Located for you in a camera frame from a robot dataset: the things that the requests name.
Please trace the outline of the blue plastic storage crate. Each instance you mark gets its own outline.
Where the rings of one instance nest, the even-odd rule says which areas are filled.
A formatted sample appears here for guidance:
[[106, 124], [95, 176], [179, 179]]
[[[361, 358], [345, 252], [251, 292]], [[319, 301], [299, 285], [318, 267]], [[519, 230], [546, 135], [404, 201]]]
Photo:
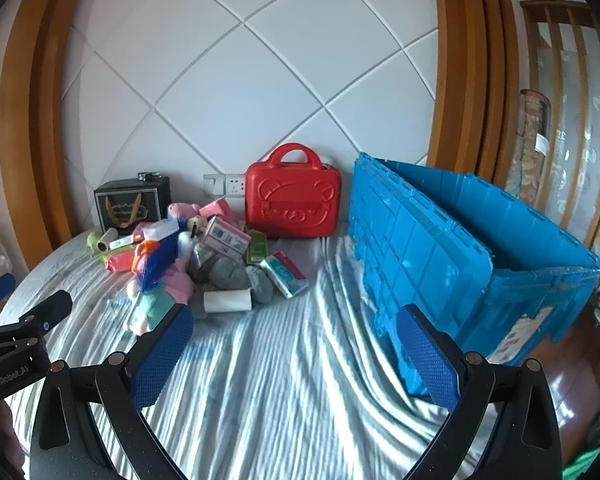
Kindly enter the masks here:
[[414, 304], [465, 351], [521, 363], [558, 341], [600, 279], [600, 257], [533, 207], [473, 174], [358, 156], [349, 233], [405, 390], [426, 388], [396, 333]]

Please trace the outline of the white lint roller refill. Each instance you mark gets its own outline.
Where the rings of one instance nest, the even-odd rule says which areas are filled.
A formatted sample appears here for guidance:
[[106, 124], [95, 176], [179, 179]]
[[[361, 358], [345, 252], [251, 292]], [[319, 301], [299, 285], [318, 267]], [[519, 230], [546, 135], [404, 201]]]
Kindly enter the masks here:
[[204, 312], [224, 314], [252, 310], [250, 289], [207, 290], [204, 292]]

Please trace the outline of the rolled patterned carpet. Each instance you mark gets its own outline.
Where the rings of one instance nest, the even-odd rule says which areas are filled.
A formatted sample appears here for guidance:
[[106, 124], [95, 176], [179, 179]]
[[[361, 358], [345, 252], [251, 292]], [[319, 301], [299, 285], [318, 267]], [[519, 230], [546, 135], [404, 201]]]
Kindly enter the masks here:
[[539, 197], [550, 140], [550, 100], [532, 89], [521, 90], [514, 151], [505, 191], [534, 206]]

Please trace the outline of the clear cotton swab box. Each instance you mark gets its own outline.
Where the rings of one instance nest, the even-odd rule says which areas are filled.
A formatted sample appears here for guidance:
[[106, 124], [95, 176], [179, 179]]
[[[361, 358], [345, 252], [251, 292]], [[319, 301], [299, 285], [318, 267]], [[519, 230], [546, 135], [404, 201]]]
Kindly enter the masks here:
[[160, 242], [160, 240], [164, 240], [172, 234], [180, 232], [180, 224], [176, 219], [165, 218], [144, 226], [142, 232], [144, 240]]

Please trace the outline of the green carton box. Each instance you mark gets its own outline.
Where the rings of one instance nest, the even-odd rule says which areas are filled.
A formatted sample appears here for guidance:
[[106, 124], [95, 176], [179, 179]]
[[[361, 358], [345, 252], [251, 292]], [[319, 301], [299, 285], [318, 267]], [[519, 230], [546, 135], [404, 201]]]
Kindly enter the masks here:
[[258, 266], [268, 258], [268, 239], [263, 232], [257, 230], [250, 230], [249, 236], [250, 241], [245, 254], [245, 260], [250, 266]]

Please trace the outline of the pink pouch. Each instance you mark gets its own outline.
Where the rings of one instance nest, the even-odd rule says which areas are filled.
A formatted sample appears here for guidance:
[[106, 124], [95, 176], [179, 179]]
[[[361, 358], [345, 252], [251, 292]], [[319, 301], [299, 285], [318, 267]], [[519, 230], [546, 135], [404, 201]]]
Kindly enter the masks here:
[[135, 258], [135, 250], [122, 250], [122, 252], [112, 252], [111, 254], [103, 255], [100, 261], [104, 265], [104, 269], [111, 273], [131, 272]]

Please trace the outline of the white red ointment box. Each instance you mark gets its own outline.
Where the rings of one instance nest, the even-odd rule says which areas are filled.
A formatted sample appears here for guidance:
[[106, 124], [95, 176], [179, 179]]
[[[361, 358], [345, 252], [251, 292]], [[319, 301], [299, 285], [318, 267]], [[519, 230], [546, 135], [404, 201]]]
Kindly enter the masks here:
[[142, 233], [132, 233], [127, 236], [122, 236], [122, 237], [117, 238], [116, 240], [113, 240], [109, 244], [109, 250], [110, 250], [110, 252], [113, 252], [114, 250], [118, 250], [120, 248], [125, 249], [128, 246], [132, 246], [134, 244], [141, 243], [143, 241], [143, 239], [144, 239], [144, 236]]

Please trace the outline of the wooden glass partition screen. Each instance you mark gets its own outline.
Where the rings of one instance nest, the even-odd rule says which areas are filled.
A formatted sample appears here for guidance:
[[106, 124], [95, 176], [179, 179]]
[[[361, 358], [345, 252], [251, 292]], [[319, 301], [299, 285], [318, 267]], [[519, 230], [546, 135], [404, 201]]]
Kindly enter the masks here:
[[550, 148], [534, 207], [586, 246], [600, 229], [600, 19], [567, 0], [522, 3], [529, 85], [550, 100]]

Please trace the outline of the grey plush toy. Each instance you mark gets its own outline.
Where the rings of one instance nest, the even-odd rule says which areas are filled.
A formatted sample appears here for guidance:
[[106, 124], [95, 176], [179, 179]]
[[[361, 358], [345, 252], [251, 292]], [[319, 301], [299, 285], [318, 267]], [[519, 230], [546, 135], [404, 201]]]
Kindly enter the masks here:
[[207, 290], [249, 288], [252, 310], [255, 307], [269, 304], [274, 298], [274, 285], [261, 268], [247, 266], [242, 260], [234, 260], [216, 254], [201, 244], [196, 244], [194, 247], [188, 273], [194, 281], [194, 294], [189, 300], [189, 307], [197, 320], [208, 318], [210, 315], [247, 313], [208, 314], [204, 312], [204, 292]]

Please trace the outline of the pink white tissue pack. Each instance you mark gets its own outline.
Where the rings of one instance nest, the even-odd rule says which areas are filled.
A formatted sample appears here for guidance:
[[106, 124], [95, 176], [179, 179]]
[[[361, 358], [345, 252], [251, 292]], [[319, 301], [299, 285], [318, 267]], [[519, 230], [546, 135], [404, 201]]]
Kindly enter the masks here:
[[234, 260], [242, 260], [250, 244], [251, 236], [220, 216], [213, 217], [201, 237], [205, 248]]

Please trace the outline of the red teal medicine box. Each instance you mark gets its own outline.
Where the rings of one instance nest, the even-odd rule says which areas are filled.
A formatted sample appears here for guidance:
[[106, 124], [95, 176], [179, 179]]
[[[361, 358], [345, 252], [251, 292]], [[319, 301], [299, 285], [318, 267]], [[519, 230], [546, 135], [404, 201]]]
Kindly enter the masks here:
[[300, 295], [309, 287], [309, 281], [284, 252], [267, 256], [260, 267], [287, 299]]

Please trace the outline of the white wall socket panel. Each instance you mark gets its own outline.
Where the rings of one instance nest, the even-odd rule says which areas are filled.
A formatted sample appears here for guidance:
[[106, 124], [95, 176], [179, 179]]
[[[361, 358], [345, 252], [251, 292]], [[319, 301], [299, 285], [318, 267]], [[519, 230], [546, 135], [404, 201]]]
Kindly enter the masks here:
[[246, 179], [243, 174], [205, 174], [202, 187], [210, 197], [244, 197]]

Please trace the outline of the red bear suitcase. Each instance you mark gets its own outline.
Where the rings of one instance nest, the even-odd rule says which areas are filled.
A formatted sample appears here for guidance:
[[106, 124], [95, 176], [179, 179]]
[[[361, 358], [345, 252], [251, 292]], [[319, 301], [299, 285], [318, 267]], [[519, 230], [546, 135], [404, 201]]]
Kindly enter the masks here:
[[269, 237], [329, 237], [336, 231], [342, 180], [300, 143], [286, 143], [245, 173], [247, 226]]

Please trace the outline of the orange dress pig plush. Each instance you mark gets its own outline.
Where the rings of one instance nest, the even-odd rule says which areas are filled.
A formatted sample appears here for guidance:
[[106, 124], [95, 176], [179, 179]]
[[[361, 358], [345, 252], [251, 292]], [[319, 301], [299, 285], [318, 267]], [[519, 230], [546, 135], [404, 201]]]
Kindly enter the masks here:
[[194, 283], [178, 258], [178, 236], [172, 235], [160, 242], [145, 240], [134, 250], [134, 278], [126, 285], [129, 300], [136, 304], [141, 292], [160, 287], [172, 296], [175, 304], [188, 304]]

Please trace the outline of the black gift box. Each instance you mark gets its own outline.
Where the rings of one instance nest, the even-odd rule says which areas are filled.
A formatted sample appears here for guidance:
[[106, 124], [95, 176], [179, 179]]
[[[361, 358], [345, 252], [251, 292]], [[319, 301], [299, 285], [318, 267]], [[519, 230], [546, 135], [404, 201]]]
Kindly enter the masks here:
[[171, 203], [170, 178], [157, 181], [113, 180], [94, 191], [99, 226], [102, 231], [114, 228], [120, 235], [130, 234], [140, 223], [166, 218]]

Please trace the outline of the white duck plush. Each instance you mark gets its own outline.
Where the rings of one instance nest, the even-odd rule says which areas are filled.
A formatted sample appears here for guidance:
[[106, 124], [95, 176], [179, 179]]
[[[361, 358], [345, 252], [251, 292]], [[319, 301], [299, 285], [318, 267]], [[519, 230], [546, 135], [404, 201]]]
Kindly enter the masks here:
[[201, 216], [193, 216], [180, 222], [178, 233], [178, 258], [183, 263], [184, 269], [189, 267], [195, 245], [199, 237], [207, 229], [207, 220]]

